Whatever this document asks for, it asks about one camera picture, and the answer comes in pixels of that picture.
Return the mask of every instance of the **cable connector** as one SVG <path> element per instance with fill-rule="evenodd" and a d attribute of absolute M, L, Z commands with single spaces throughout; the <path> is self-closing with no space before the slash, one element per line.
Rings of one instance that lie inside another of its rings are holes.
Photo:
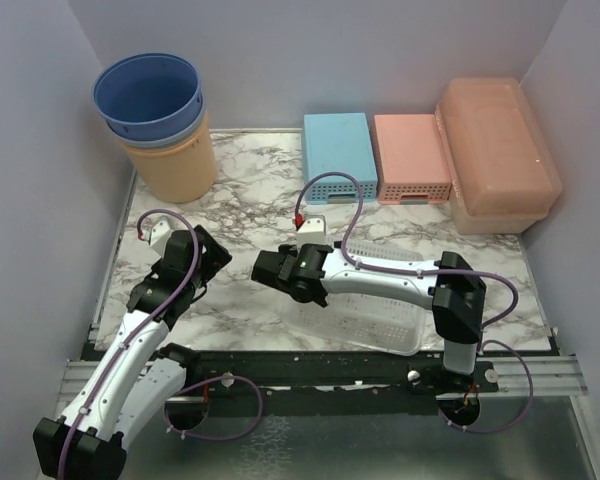
<path fill-rule="evenodd" d="M 304 217 L 301 213 L 296 213 L 296 216 L 293 219 L 293 224 L 296 227 L 296 230 L 299 230 L 302 224 L 304 223 Z"/>

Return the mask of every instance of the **white plastic tray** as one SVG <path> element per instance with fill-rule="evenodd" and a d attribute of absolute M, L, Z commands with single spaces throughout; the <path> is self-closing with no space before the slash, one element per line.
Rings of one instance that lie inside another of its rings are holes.
<path fill-rule="evenodd" d="M 329 235 L 333 245 L 340 238 Z M 395 247 L 349 240 L 350 254 L 387 260 L 419 261 L 422 255 Z M 329 306 L 299 304 L 289 299 L 283 318 L 289 328 L 307 335 L 351 343 L 399 355 L 420 349 L 425 311 L 414 305 L 368 295 L 329 295 Z"/>

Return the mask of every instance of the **blue bucket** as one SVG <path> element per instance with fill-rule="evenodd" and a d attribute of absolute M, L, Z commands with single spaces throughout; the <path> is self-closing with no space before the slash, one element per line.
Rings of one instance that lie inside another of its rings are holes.
<path fill-rule="evenodd" d="M 142 142 L 182 132 L 202 111 L 195 67 L 166 53 L 143 53 L 113 64 L 96 80 L 93 101 L 117 135 Z"/>

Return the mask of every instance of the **table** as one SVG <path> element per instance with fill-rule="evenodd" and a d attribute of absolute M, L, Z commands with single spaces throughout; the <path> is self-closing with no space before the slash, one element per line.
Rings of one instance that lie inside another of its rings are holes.
<path fill-rule="evenodd" d="M 131 288 L 148 272 L 157 255 L 137 239 L 135 221 L 144 211 L 166 207 L 203 225 L 234 256 L 209 284 L 204 300 L 183 315 L 164 342 L 193 349 L 226 350 L 355 350 L 349 344 L 290 331 L 284 315 L 273 308 L 283 294 L 249 279 L 262 249 L 275 250 L 294 240 L 293 205 L 302 188 L 299 132 L 222 132 L 213 134 L 218 180 L 198 201 L 173 206 L 155 199 L 137 182 L 124 227 L 104 308 L 97 324 L 96 349 L 105 350 L 125 313 Z M 325 215 L 330 233 L 344 232 L 354 205 L 308 206 L 305 213 Z M 515 235 L 461 236 L 448 205 L 386 206 L 365 204 L 353 238 L 387 243 L 439 258 L 443 250 L 458 252 L 474 269 L 503 275 L 520 291 L 520 303 L 507 319 L 485 332 L 518 350 L 546 351 L 550 330 L 540 314 L 519 238 Z M 503 310 L 508 289 L 488 282 L 485 316 Z M 427 314 L 421 350 L 439 351 L 442 340 Z"/>

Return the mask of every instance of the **plastic storage box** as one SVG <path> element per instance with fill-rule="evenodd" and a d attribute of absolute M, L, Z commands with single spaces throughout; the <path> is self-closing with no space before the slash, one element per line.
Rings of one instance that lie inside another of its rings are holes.
<path fill-rule="evenodd" d="M 344 172 L 360 182 L 365 202 L 376 198 L 378 175 L 364 113 L 305 115 L 302 162 L 305 183 L 321 173 Z M 349 180 L 334 176 L 318 180 L 306 198 L 311 204 L 353 203 L 358 195 Z"/>
<path fill-rule="evenodd" d="M 459 233 L 521 233 L 562 184 L 514 78 L 455 79 L 436 109 Z"/>
<path fill-rule="evenodd" d="M 330 244 L 341 239 L 327 236 Z M 357 240 L 349 240 L 347 251 L 387 260 L 422 260 L 418 253 Z M 307 335 L 398 355 L 413 355 L 420 350 L 426 317 L 422 308 L 360 294 L 329 295 L 327 301 L 329 306 L 322 308 L 286 298 L 281 314 L 290 328 Z"/>
<path fill-rule="evenodd" d="M 371 141 L 378 202 L 444 203 L 451 175 L 434 115 L 376 115 Z"/>

